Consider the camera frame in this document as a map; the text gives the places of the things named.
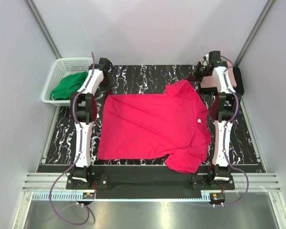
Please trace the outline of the red t-shirt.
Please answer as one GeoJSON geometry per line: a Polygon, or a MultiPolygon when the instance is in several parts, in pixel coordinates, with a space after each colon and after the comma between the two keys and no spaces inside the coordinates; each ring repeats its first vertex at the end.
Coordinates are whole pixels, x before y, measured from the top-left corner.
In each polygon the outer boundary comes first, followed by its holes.
{"type": "Polygon", "coordinates": [[[212,140],[207,116],[207,107],[187,80],[167,85],[163,94],[109,95],[97,157],[164,157],[169,169],[195,173],[212,140]]]}

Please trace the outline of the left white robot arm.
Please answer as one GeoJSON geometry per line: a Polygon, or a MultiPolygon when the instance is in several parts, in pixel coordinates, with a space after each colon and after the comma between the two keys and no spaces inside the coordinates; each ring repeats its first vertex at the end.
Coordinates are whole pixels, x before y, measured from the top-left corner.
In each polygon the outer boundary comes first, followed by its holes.
{"type": "Polygon", "coordinates": [[[83,85],[71,94],[71,116],[76,130],[76,151],[67,185],[73,189],[89,189],[95,184],[92,174],[91,136],[97,118],[95,93],[99,87],[110,89],[108,74],[112,67],[107,58],[92,63],[83,85]]]}

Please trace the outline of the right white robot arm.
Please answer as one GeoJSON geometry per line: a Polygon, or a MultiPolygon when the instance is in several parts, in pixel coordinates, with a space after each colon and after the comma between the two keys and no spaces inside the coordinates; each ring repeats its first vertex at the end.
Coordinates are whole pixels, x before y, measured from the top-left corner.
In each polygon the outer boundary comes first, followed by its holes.
{"type": "Polygon", "coordinates": [[[215,148],[211,165],[202,185],[211,189],[222,190],[233,184],[231,162],[229,158],[230,134],[236,118],[240,99],[233,88],[228,74],[230,62],[220,51],[211,51],[198,62],[192,76],[198,82],[212,76],[217,87],[217,95],[212,107],[212,119],[215,125],[215,148]]]}

